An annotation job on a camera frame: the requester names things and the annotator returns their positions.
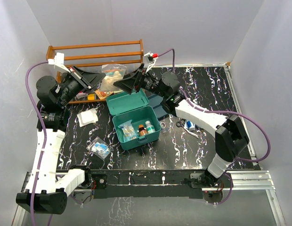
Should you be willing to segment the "bag of cotton balls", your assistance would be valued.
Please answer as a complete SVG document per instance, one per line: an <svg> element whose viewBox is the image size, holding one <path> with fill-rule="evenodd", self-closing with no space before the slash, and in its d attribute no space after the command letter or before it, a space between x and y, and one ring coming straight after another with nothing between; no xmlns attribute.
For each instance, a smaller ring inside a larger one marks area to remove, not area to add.
<svg viewBox="0 0 292 226"><path fill-rule="evenodd" d="M105 78L103 78L101 86L99 88L100 92L120 92L121 89L114 86L114 82L122 80L127 67L120 64L108 64L103 65L101 68L102 73L105 73Z"/></svg>

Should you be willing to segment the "blue-white swab bag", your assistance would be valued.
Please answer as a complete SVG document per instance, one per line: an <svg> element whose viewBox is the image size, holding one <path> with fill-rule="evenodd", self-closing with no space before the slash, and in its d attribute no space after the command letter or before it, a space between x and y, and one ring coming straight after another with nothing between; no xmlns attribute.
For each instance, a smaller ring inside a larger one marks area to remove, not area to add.
<svg viewBox="0 0 292 226"><path fill-rule="evenodd" d="M134 127L132 126L132 120L120 124L118 128L123 132L124 142L134 140L138 137Z"/></svg>

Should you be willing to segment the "brown bottle orange cap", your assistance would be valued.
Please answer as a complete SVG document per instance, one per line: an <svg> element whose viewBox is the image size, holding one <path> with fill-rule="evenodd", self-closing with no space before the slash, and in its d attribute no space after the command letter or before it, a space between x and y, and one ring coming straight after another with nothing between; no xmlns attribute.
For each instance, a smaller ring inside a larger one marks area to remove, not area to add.
<svg viewBox="0 0 292 226"><path fill-rule="evenodd" d="M138 131L139 131L139 136L142 137L142 136L145 136L146 134L148 134L146 128L144 127L143 124L140 124L138 126Z"/></svg>

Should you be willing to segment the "white bottle green label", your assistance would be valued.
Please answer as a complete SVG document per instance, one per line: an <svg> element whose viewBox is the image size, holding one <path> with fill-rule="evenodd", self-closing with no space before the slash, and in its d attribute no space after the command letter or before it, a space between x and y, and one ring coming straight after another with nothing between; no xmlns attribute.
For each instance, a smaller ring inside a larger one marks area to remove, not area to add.
<svg viewBox="0 0 292 226"><path fill-rule="evenodd" d="M154 126L151 124L150 121L146 121L145 124L146 124L146 130L147 130L147 133L148 133L148 134L155 133L155 128L154 128Z"/></svg>

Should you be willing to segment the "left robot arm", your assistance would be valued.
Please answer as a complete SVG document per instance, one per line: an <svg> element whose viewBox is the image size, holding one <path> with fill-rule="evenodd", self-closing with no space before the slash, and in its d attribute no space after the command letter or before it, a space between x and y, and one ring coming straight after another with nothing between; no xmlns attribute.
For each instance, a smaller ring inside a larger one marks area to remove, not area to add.
<svg viewBox="0 0 292 226"><path fill-rule="evenodd" d="M58 82L43 76L36 82L38 103L37 148L29 181L16 195L16 203L30 213L57 214L64 212L68 196L78 187L92 184L90 169L74 165L60 180L56 179L57 161L70 117L67 104L81 91L92 90L105 77L76 66L69 67Z"/></svg>

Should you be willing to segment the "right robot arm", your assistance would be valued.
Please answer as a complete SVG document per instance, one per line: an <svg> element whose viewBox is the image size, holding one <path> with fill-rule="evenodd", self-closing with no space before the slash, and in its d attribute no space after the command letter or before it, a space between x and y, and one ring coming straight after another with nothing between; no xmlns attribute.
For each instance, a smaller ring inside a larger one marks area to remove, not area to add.
<svg viewBox="0 0 292 226"><path fill-rule="evenodd" d="M215 187L221 183L228 166L249 144L249 137L236 112L224 116L194 105L181 88L174 71L167 71L157 78L140 65L135 71L124 75L123 79L115 81L114 86L128 94L145 89L161 96L161 105L167 113L192 122L214 137L216 154L197 179L201 185Z"/></svg>

